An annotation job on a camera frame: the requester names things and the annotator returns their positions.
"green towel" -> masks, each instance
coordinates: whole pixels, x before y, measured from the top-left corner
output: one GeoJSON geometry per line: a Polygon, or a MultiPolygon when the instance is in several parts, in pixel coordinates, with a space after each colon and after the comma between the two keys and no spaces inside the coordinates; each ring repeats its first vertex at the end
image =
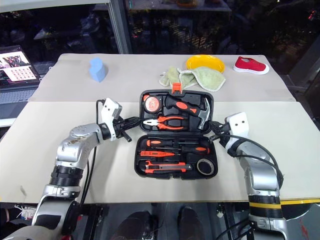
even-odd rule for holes
{"type": "Polygon", "coordinates": [[[222,87],[225,81],[225,77],[219,71],[206,66],[184,71],[171,66],[168,71],[163,74],[159,83],[163,86],[171,87],[173,83],[181,83],[182,89],[199,84],[209,92],[216,92],[222,87]]]}

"screwdriver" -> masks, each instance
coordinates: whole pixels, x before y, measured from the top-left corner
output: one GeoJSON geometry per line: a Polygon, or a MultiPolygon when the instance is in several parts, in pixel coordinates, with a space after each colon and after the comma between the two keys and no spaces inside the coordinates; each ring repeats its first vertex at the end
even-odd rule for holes
{"type": "Polygon", "coordinates": [[[207,155],[210,153],[210,148],[203,147],[203,146],[182,146],[181,148],[172,148],[172,147],[156,147],[157,149],[166,149],[166,150],[180,150],[181,153],[184,154],[200,154],[200,155],[207,155]]]}
{"type": "Polygon", "coordinates": [[[156,158],[163,158],[169,156],[180,155],[179,153],[174,152],[166,152],[166,151],[141,151],[140,156],[149,156],[149,157],[156,157],[156,158]]]}
{"type": "Polygon", "coordinates": [[[172,140],[151,139],[146,141],[148,147],[164,147],[172,146],[173,144],[198,144],[197,142],[177,142],[172,140]]]}

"pliers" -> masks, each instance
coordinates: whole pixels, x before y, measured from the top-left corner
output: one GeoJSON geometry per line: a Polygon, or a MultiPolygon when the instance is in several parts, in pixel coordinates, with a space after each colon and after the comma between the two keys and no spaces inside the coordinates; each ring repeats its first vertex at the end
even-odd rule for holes
{"type": "Polygon", "coordinates": [[[184,126],[167,126],[163,124],[167,120],[187,120],[186,116],[159,116],[157,119],[147,119],[143,121],[143,124],[149,126],[157,126],[159,129],[169,129],[169,130],[182,130],[184,126]]]}

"tool case lid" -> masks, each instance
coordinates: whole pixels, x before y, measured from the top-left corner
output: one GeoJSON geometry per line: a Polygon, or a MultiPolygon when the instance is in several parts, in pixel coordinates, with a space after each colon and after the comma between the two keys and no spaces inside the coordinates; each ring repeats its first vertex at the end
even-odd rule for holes
{"type": "Polygon", "coordinates": [[[214,109],[214,98],[213,96],[208,92],[203,91],[193,91],[193,90],[182,90],[181,87],[177,87],[176,84],[173,85],[172,90],[171,89],[152,89],[152,90],[145,90],[141,93],[139,98],[139,117],[141,119],[140,128],[148,134],[152,135],[204,135],[211,131],[210,122],[212,121],[213,117],[213,109],[214,109]],[[163,107],[162,110],[156,113],[148,113],[145,111],[144,108],[144,98],[145,96],[155,96],[155,97],[162,97],[162,103],[163,107]],[[173,98],[180,99],[183,102],[186,102],[188,104],[198,106],[201,110],[206,110],[205,101],[204,98],[207,98],[210,111],[209,111],[209,118],[204,123],[203,129],[198,129],[198,125],[201,121],[201,119],[198,116],[192,116],[189,115],[186,112],[183,112],[179,110],[178,108],[171,107],[166,108],[166,96],[170,96],[173,98]],[[179,130],[179,131],[173,131],[173,130],[158,130],[156,126],[149,127],[146,126],[143,122],[144,120],[148,119],[157,119],[159,116],[168,116],[168,115],[183,115],[188,116],[188,123],[186,126],[186,130],[179,130]]]}

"black shoe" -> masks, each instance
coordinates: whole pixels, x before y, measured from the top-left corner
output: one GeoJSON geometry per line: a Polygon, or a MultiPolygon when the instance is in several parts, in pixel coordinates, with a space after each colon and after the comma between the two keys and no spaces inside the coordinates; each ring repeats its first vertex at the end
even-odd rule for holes
{"type": "Polygon", "coordinates": [[[181,208],[178,216],[180,240],[205,240],[205,233],[197,213],[189,206],[181,208]]]}
{"type": "Polygon", "coordinates": [[[154,223],[148,211],[138,211],[128,216],[112,235],[111,240],[154,239],[154,223]]]}

